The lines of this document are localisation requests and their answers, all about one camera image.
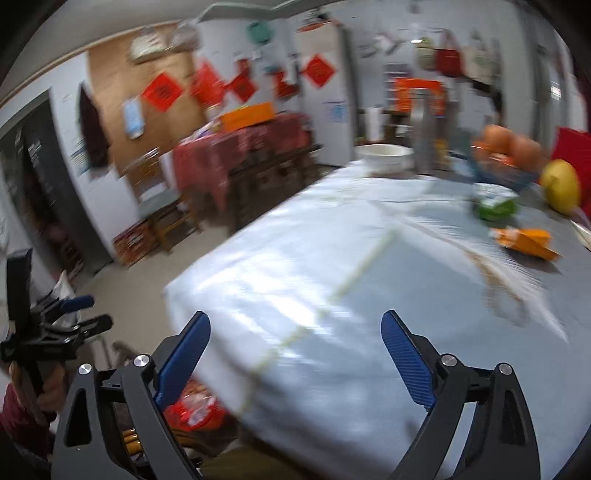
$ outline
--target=hanging bag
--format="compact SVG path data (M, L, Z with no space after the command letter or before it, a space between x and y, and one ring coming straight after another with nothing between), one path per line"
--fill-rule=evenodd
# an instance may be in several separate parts
M423 70L435 70L435 44L429 37L421 38L417 43L417 63Z
M463 51L464 73L470 80L490 87L493 83L491 56L477 31L472 32L471 39L472 45Z
M461 77L462 54L451 30L443 30L443 45L437 49L436 70L446 77Z

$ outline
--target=refrigerator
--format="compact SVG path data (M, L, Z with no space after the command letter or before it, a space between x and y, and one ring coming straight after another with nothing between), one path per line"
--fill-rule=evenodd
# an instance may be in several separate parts
M339 22L304 25L295 34L304 112L310 117L317 162L341 167L353 160L356 101L346 31Z

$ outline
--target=person's red sleeve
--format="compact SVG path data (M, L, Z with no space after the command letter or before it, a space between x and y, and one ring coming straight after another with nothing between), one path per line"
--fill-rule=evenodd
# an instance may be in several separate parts
M52 416L50 421L55 419L55 414ZM12 384L6 388L0 421L14 443L41 458L47 458L47 454L51 453L53 434L49 427L39 425L26 409L21 407Z

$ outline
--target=doorway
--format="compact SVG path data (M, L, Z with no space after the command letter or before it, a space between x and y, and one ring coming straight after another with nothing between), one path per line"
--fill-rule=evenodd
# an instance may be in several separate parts
M54 278L94 275L112 258L78 198L61 154L48 92L2 128L0 164L31 242Z

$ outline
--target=hanging cloth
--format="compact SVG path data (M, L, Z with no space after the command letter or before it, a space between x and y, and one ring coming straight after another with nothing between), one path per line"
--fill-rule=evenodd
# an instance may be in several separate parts
M109 166L109 140L100 124L99 111L80 84L80 129L86 143L90 168Z

